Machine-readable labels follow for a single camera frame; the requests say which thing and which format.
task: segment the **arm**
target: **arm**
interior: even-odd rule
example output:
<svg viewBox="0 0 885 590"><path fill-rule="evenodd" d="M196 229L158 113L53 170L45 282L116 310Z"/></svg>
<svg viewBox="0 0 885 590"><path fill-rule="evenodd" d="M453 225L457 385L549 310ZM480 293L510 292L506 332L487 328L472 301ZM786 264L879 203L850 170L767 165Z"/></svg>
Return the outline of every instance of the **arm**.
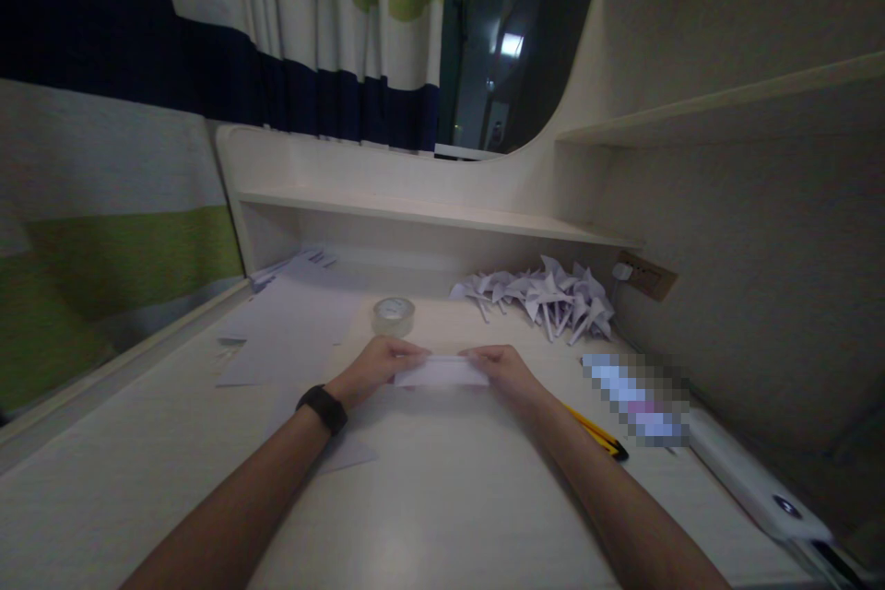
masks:
<svg viewBox="0 0 885 590"><path fill-rule="evenodd" d="M532 428L593 521L626 588L728 588L670 515L586 434L510 346L465 351Z"/></svg>
<svg viewBox="0 0 885 590"><path fill-rule="evenodd" d="M377 336L325 391L350 411L427 354ZM123 588L245 587L329 437L313 410L299 408L159 543Z"/></svg>

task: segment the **watch strap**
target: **watch strap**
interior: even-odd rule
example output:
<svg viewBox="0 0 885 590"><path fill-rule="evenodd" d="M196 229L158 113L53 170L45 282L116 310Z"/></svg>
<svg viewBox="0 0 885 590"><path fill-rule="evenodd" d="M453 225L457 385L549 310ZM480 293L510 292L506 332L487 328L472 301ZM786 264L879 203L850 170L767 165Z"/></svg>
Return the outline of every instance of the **watch strap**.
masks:
<svg viewBox="0 0 885 590"><path fill-rule="evenodd" d="M298 405L295 409L298 410L301 406L310 406L311 410L323 421L326 428L332 432L332 435L337 435L344 428L344 425L348 423L348 413L345 412L344 406L326 392L320 384L311 387L305 392L304 396L298 400Z"/></svg>

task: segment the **person's left hand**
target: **person's left hand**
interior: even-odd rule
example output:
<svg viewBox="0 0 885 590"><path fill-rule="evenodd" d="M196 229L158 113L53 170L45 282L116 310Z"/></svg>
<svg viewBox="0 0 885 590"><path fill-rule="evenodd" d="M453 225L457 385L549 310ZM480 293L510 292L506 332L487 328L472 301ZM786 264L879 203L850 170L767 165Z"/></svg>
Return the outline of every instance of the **person's left hand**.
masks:
<svg viewBox="0 0 885 590"><path fill-rule="evenodd" d="M394 374L414 369L431 352L392 336L376 336L324 389L351 410L372 396Z"/></svg>

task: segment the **hand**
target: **hand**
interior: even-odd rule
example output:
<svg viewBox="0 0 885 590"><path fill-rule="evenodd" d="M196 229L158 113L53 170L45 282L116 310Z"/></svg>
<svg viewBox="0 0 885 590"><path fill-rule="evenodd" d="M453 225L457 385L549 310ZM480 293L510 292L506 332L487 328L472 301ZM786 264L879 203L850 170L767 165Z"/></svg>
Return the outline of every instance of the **hand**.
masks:
<svg viewBox="0 0 885 590"><path fill-rule="evenodd" d="M372 396L394 374L415 369L431 352L392 336L376 336L353 362L325 386L345 410Z"/></svg>
<svg viewBox="0 0 885 590"><path fill-rule="evenodd" d="M535 407L556 401L547 391L513 346L483 346L462 350L459 355L470 359L477 369L489 376L511 406L520 414L528 415Z"/></svg>

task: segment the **forearm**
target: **forearm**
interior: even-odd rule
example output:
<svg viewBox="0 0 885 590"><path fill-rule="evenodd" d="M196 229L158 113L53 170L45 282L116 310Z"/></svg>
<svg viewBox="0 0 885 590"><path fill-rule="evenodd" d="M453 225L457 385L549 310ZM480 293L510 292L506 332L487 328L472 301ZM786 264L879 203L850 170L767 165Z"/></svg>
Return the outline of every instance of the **forearm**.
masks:
<svg viewBox="0 0 885 590"><path fill-rule="evenodd" d="M242 588L329 440L303 407L157 546L123 588Z"/></svg>
<svg viewBox="0 0 885 590"><path fill-rule="evenodd" d="M569 480L626 588L728 588L679 524L552 396L528 415Z"/></svg>

